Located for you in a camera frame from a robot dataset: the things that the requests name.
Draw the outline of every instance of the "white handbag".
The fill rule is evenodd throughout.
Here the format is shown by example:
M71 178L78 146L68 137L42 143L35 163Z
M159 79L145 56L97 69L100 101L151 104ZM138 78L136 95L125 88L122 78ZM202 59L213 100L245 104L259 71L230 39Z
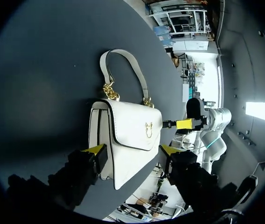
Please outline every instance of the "white handbag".
M115 80L107 66L107 56L111 53L129 61L142 86L144 105L119 102L119 94L112 89ZM157 155L163 123L161 112L150 102L146 80L131 53L124 49L107 51L100 58L100 67L108 99L99 99L92 105L89 147L107 145L108 160L100 177L112 178L118 190Z

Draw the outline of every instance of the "handbag handle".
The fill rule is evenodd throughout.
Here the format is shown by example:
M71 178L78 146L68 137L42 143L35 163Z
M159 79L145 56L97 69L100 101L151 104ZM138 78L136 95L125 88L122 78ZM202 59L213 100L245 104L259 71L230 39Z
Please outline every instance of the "handbag handle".
M107 66L107 56L111 53L117 53L119 55L122 55L123 57L125 57L129 61L133 71L135 72L135 74L136 74L136 76L137 76L137 78L138 78L138 80L142 86L143 104L145 106L149 106L149 107L154 108L154 105L153 105L153 103L151 103L151 98L149 96L149 90L148 90L148 86L146 83L146 79L143 76L143 73L141 71L141 68L140 68L136 58L130 52L128 52L127 50L124 50L124 49L112 49L112 50L105 52L100 57L100 68L101 68L101 71L102 71L102 73L104 75L104 79L105 79L105 84L103 85L103 91L106 94L107 98L113 99L116 101L120 100L120 95L117 92L115 92L112 88L112 85L114 84L115 79L112 76L112 74L111 74L111 72Z

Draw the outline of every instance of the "gold clasp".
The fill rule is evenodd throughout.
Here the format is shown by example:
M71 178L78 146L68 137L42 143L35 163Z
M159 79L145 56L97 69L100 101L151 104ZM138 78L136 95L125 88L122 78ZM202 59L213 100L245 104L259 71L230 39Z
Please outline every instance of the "gold clasp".
M143 98L143 104L144 104L145 106L148 106L148 107L152 107L152 108L154 108L154 104L151 103L151 97L149 97L149 99L145 99L145 98Z

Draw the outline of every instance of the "desk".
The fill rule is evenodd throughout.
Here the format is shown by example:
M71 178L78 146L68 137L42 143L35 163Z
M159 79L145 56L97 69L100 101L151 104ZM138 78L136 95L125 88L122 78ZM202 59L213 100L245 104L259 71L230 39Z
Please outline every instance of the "desk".
M47 182L67 155L87 148L90 99L103 97L99 57L124 48L137 59L164 119L181 118L177 71L143 19L122 0L28 0L0 33L0 181L17 174ZM138 79L127 61L108 63L122 101L140 103ZM162 130L169 144L175 129ZM103 219L153 170L157 158L120 190L112 180L91 186L76 212Z

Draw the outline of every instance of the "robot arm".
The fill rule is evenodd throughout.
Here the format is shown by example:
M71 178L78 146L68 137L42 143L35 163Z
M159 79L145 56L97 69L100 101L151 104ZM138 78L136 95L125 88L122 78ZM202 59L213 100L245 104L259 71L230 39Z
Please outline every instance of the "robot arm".
M227 150L221 135L231 121L231 112L226 108L204 108L204 102L197 98L187 102L186 112L186 120L165 121L164 127L176 126L177 129L201 131L200 139L206 147L202 167L211 173L213 161L219 160Z

